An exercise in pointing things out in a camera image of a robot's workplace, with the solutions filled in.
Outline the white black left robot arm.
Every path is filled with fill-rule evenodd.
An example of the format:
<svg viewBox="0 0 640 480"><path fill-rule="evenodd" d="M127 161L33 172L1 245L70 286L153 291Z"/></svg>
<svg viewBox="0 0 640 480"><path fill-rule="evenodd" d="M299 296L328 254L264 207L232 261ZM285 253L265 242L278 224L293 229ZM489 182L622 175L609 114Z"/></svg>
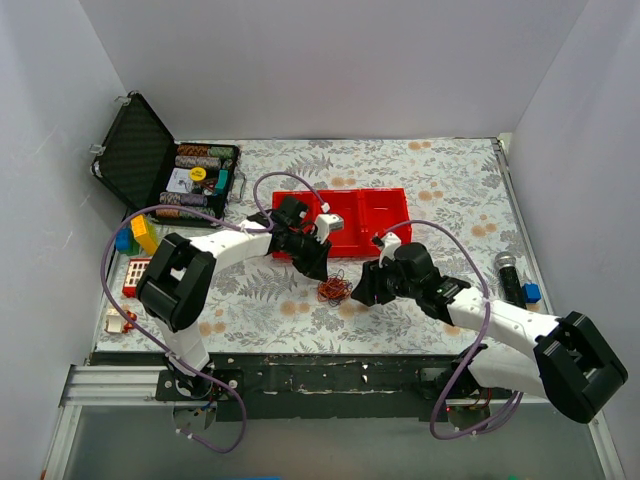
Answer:
<svg viewBox="0 0 640 480"><path fill-rule="evenodd" d="M209 354L198 318L214 275L246 260L284 253L303 276L328 279L329 236L344 220L324 204L312 226L303 225L309 207L287 196L274 210L256 213L240 224L212 234L184 238L166 235L136 286L136 298L156 319L169 349L169 367L181 372L178 387L193 400L205 398L213 386L204 369Z"/></svg>

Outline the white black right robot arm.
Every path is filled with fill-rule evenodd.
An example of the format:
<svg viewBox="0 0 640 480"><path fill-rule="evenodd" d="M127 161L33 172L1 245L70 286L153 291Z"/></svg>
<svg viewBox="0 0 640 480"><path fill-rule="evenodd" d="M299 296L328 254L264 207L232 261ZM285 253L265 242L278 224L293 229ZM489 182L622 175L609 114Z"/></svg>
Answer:
<svg viewBox="0 0 640 480"><path fill-rule="evenodd" d="M484 389L529 394L586 424L628 379L588 316L557 317L491 300L468 282L441 274L419 243L384 249L379 259L364 263L351 297L368 307L411 299L429 318L477 332L481 340L437 378L464 397Z"/></svg>

